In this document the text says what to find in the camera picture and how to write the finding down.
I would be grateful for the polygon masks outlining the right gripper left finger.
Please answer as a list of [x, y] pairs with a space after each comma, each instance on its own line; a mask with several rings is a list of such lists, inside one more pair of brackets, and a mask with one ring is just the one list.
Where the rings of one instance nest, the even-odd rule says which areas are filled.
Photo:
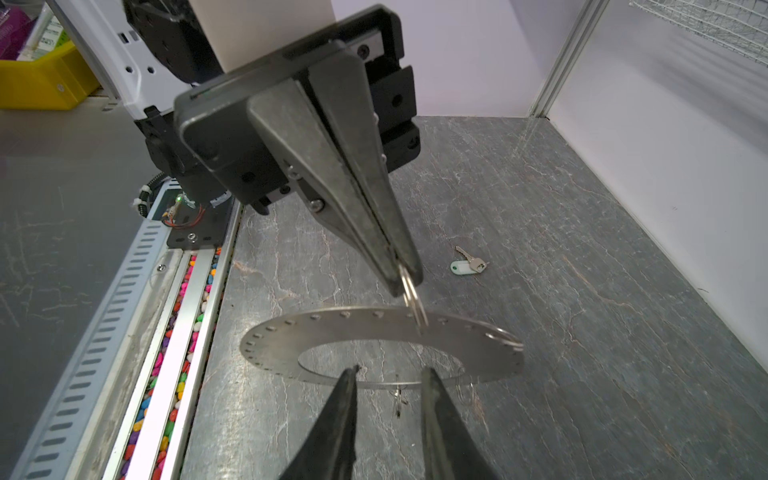
[[300, 450], [279, 479], [351, 479], [356, 461], [358, 366], [338, 378]]

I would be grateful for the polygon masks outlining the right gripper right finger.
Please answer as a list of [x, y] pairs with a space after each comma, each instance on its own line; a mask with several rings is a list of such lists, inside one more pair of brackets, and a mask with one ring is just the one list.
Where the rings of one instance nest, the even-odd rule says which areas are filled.
[[421, 435], [426, 479], [497, 479], [437, 372], [422, 370]]

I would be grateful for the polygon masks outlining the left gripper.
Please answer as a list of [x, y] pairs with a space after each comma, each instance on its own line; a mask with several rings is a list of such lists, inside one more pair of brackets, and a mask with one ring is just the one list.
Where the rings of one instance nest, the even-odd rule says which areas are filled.
[[298, 191], [389, 293], [423, 264], [389, 173], [420, 152], [414, 72], [400, 17], [376, 5], [179, 95], [176, 137], [188, 198], [265, 209]]

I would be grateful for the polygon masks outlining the large toothed metal keyring disc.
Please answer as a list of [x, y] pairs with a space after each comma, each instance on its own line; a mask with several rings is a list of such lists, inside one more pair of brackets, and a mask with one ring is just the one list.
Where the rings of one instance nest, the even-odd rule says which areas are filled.
[[253, 367], [288, 380], [335, 383], [347, 368], [369, 390], [415, 389], [431, 367], [448, 385], [518, 375], [524, 346], [489, 323], [429, 313], [418, 324], [405, 306], [339, 306], [291, 313], [248, 330], [239, 351]]

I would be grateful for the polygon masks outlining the key with white-green tag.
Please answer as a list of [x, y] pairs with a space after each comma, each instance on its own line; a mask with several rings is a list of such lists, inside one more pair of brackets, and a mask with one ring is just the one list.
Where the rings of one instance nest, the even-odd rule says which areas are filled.
[[457, 253], [463, 256], [462, 260], [455, 260], [450, 264], [450, 270], [454, 275], [466, 276], [481, 274], [488, 267], [488, 263], [485, 260], [469, 254], [462, 247], [456, 245], [454, 249]]

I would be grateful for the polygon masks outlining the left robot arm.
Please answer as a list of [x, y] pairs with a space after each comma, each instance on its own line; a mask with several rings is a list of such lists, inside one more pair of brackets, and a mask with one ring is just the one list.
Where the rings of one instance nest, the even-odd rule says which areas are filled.
[[402, 23], [329, 1], [55, 1], [150, 157], [196, 203], [297, 194], [393, 296], [423, 266], [390, 183], [421, 150]]

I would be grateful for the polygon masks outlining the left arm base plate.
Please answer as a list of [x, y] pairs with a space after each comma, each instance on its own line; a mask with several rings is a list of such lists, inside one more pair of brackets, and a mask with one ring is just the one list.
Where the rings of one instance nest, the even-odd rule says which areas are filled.
[[170, 229], [166, 246], [183, 251], [222, 246], [232, 223], [233, 212], [238, 206], [239, 203], [233, 198], [217, 207], [190, 208], [181, 201], [173, 219], [163, 219], [163, 223]]

